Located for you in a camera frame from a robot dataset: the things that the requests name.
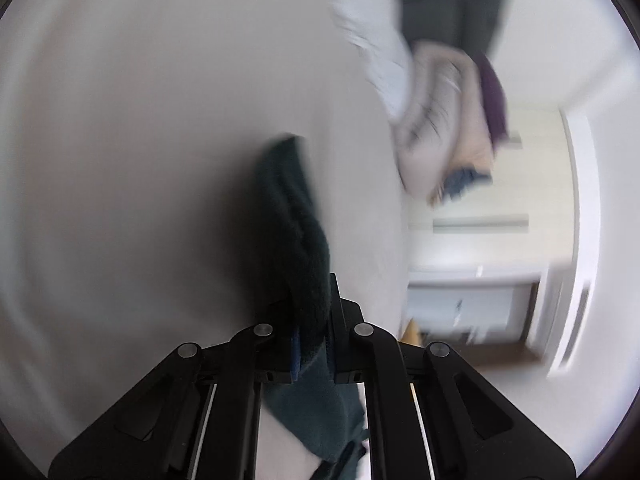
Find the purple cloth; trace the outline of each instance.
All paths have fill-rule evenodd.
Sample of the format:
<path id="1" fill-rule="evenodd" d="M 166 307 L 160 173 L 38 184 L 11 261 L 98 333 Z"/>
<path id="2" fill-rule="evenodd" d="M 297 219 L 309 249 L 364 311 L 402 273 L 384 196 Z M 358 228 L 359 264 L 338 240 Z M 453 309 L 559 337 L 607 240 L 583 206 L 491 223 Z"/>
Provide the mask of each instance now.
<path id="1" fill-rule="evenodd" d="M 494 150 L 509 137 L 507 130 L 507 106 L 504 90 L 495 73 L 494 67 L 484 54 L 475 56 L 474 61 L 478 66 L 480 86 L 482 89 L 482 106 L 486 125 L 489 127 L 491 145 Z"/>

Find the metal screw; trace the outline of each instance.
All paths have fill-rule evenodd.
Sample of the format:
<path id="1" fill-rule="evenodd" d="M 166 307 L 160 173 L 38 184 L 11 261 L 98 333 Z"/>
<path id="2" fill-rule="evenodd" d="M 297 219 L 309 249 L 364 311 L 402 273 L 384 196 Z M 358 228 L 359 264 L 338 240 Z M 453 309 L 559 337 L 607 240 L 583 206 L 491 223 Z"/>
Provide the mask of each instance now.
<path id="1" fill-rule="evenodd" d="M 373 327 L 369 323 L 358 323 L 353 331 L 361 336 L 373 334 Z"/>
<path id="2" fill-rule="evenodd" d="M 447 345 L 446 343 L 441 343 L 439 341 L 431 343 L 431 345 L 429 346 L 429 350 L 436 357 L 446 357 L 449 355 L 450 351 L 449 345 Z"/>
<path id="3" fill-rule="evenodd" d="M 198 353 L 198 347 L 194 343 L 185 343 L 178 346 L 178 355 L 185 359 L 193 357 Z"/>
<path id="4" fill-rule="evenodd" d="M 273 326 L 269 323 L 260 323 L 254 327 L 254 334 L 260 337 L 267 337 L 273 333 Z"/>

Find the bed sheet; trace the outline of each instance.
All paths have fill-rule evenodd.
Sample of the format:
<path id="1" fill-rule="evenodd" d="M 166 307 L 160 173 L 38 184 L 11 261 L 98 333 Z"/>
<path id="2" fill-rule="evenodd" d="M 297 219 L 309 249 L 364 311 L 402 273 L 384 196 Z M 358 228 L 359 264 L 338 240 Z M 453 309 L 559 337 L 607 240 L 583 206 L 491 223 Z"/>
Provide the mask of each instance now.
<path id="1" fill-rule="evenodd" d="M 0 20 L 0 416 L 43 471 L 181 342 L 268 301 L 250 182 L 305 137 L 342 295 L 407 285 L 384 108 L 326 0 L 14 0 Z M 259 479 L 318 460 L 265 412 Z"/>

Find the pile of clothes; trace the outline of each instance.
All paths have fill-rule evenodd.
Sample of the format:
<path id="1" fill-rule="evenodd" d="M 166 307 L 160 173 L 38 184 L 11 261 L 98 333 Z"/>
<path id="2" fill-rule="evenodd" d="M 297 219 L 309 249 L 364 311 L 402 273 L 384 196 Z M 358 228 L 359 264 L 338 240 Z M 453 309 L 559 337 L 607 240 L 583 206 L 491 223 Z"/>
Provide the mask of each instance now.
<path id="1" fill-rule="evenodd" d="M 394 133 L 400 177 L 414 198 L 435 206 L 490 183 L 508 130 L 504 91 L 486 56 L 416 43 L 414 88 Z"/>

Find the bed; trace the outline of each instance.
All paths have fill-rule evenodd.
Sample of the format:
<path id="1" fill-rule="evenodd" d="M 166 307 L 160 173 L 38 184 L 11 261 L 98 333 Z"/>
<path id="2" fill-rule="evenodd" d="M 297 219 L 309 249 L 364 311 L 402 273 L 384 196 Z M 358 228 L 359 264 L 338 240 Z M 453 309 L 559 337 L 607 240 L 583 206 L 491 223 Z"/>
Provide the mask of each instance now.
<path id="1" fill-rule="evenodd" d="M 390 121 L 410 54 L 401 3 L 375 1 L 7 7 L 0 417 L 42 471 L 178 344 L 224 342 L 269 300 L 249 179 L 283 132 L 306 139 L 343 297 L 398 332 L 408 276 Z M 259 438 L 257 478 L 318 466 L 267 411 Z"/>

